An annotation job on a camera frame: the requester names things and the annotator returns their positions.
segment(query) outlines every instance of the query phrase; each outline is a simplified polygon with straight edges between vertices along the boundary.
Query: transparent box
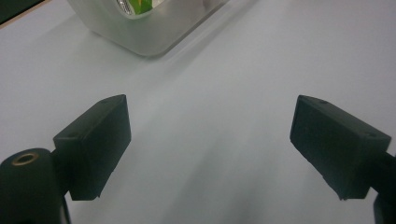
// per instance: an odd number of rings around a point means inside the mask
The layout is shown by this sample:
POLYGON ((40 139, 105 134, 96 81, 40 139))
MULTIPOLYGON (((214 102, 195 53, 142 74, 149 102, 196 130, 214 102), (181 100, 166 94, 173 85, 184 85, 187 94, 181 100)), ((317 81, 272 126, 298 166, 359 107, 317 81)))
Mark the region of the transparent box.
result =
POLYGON ((84 24, 143 56, 164 54, 228 0, 152 0, 152 10, 135 15, 128 0, 67 0, 84 24))

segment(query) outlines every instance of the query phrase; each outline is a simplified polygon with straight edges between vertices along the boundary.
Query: white surface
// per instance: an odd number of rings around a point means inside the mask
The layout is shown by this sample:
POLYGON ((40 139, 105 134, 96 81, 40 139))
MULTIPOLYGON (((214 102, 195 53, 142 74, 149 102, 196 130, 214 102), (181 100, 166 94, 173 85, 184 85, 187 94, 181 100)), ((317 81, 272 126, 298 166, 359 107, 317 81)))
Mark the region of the white surface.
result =
MULTIPOLYGON (((289 140, 299 94, 396 136, 396 2, 231 0, 161 58, 90 32, 53 0, 0 30, 0 160, 127 95, 132 144, 73 223, 374 223, 289 140)), ((389 153, 395 154, 391 144, 389 153)))

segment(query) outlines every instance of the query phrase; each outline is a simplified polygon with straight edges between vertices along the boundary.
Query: green object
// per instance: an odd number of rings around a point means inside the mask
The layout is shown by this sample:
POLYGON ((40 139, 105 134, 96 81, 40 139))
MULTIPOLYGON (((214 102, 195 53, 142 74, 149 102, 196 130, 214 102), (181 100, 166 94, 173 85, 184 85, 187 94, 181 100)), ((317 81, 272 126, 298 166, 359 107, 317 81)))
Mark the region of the green object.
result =
POLYGON ((140 15, 142 13, 152 10, 152 0, 128 0, 134 8, 134 14, 140 15))

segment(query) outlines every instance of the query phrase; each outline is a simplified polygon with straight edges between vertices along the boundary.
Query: white table surface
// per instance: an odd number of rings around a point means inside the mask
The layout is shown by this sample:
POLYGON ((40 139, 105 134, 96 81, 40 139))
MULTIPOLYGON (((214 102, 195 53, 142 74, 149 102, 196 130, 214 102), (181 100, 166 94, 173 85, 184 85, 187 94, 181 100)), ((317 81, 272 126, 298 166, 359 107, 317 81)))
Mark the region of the white table surface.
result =
POLYGON ((231 0, 150 59, 52 0, 0 30, 0 161, 123 93, 132 143, 73 223, 369 224, 376 192, 339 201, 290 126, 305 94, 396 137, 395 87, 395 1, 231 0))

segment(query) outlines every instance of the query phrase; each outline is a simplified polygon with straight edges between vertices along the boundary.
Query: clear plastic container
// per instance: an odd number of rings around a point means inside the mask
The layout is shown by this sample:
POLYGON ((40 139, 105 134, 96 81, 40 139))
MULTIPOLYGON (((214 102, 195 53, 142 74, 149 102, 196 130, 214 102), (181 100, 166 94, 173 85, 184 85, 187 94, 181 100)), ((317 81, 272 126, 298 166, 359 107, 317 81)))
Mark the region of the clear plastic container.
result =
POLYGON ((67 0, 84 24, 143 56, 161 55, 228 0, 152 0, 152 10, 135 15, 128 0, 67 0))

